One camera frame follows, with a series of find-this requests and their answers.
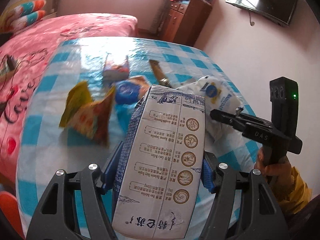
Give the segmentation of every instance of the colorful pillow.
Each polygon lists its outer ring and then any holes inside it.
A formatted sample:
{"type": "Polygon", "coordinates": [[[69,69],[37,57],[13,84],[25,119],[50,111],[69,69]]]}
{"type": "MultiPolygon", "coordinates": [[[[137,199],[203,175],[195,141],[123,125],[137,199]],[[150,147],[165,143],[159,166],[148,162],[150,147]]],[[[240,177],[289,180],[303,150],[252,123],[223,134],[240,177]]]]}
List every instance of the colorful pillow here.
{"type": "Polygon", "coordinates": [[[9,31],[17,32],[23,28],[35,23],[36,21],[42,19],[45,16],[46,12],[43,10],[30,13],[26,16],[22,16],[17,20],[14,20],[9,27],[9,31]]]}
{"type": "Polygon", "coordinates": [[[18,5],[17,7],[8,12],[4,22],[4,28],[9,28],[14,20],[17,20],[22,16],[40,10],[42,7],[45,6],[45,4],[46,0],[35,0],[32,2],[26,2],[21,5],[18,5]]]}

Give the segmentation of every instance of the pink bedsheet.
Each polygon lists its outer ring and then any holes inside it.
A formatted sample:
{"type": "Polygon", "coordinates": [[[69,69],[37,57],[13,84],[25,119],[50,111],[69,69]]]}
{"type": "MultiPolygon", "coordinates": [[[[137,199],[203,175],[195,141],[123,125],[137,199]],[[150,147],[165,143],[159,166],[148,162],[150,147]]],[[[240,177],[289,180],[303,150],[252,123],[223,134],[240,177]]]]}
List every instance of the pink bedsheet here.
{"type": "Polygon", "coordinates": [[[3,86],[0,102],[7,103],[0,116],[0,173],[15,183],[20,135],[29,100],[38,86],[48,61],[65,40],[96,36],[137,34],[137,19],[117,14],[78,14],[41,21],[0,47],[21,61],[20,69],[3,86]]]}

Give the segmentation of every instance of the blue checkered tablecloth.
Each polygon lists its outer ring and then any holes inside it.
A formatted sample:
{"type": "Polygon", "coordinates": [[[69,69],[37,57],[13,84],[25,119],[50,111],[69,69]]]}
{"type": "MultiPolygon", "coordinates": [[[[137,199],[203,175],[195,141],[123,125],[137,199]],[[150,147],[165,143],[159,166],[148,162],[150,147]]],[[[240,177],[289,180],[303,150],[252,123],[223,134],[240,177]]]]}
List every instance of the blue checkered tablecloth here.
{"type": "MultiPolygon", "coordinates": [[[[53,55],[31,103],[23,130],[20,155],[17,165],[17,199],[23,230],[26,233],[32,214],[44,189],[58,169],[67,172],[82,170],[89,163],[99,163],[105,158],[116,142],[124,139],[117,114],[113,110],[109,121],[110,146],[101,147],[73,130],[59,128],[61,115],[65,109],[68,92],[82,80],[87,80],[89,89],[96,99],[103,98],[105,89],[102,68],[107,53],[128,55],[130,75],[145,75],[150,83],[157,83],[149,60],[157,60],[175,86],[192,77],[196,80],[214,75],[223,79],[244,103],[245,113],[254,114],[239,90],[224,72],[201,50],[164,41],[129,37],[93,37],[63,42],[53,55]]],[[[259,145],[239,136],[238,141],[225,138],[215,142],[221,145],[214,152],[219,161],[242,171],[252,169],[259,145]]],[[[212,149],[210,140],[206,147],[212,149]]],[[[111,192],[103,196],[108,215],[111,214],[111,192]]],[[[239,214],[240,192],[236,192],[231,222],[239,214]]],[[[81,193],[76,191],[77,214],[81,233],[88,236],[81,193]]],[[[200,235],[208,217],[214,195],[200,183],[196,206],[186,239],[194,240],[200,235]]],[[[126,237],[118,234],[119,239],[126,237]]]]}

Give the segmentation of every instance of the screw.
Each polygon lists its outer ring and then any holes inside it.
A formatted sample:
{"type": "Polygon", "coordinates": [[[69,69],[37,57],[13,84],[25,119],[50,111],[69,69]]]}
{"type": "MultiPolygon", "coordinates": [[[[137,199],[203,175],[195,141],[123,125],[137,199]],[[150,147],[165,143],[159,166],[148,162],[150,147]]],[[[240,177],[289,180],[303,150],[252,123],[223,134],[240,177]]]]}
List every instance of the screw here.
{"type": "Polygon", "coordinates": [[[261,174],[261,171],[259,171],[258,169],[253,169],[252,172],[254,175],[257,175],[257,176],[261,174]]]}
{"type": "Polygon", "coordinates": [[[57,176],[61,176],[61,175],[63,175],[64,174],[64,170],[58,170],[57,172],[56,172],[56,175],[57,176]]]}
{"type": "Polygon", "coordinates": [[[95,170],[96,168],[98,168],[98,165],[95,163],[89,165],[89,170],[95,170]]]}
{"type": "Polygon", "coordinates": [[[219,168],[225,170],[226,168],[228,168],[228,165],[226,163],[220,163],[219,168]]]}

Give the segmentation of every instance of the yellow snack packet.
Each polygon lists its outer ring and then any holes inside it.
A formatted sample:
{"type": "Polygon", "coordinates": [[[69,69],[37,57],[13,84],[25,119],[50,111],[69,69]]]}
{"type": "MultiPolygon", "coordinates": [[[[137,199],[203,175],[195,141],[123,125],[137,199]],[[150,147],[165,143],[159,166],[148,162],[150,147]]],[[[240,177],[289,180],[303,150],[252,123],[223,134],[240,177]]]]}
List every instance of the yellow snack packet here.
{"type": "Polygon", "coordinates": [[[79,108],[92,101],[87,82],[81,81],[76,84],[68,94],[66,109],[61,117],[59,127],[66,127],[70,118],[74,116],[79,108]]]}
{"type": "Polygon", "coordinates": [[[68,95],[69,101],[67,99],[67,106],[62,115],[60,127],[71,127],[87,138],[99,144],[107,145],[108,123],[114,101],[115,87],[108,91],[105,99],[93,102],[87,83],[79,84],[68,95]]]}

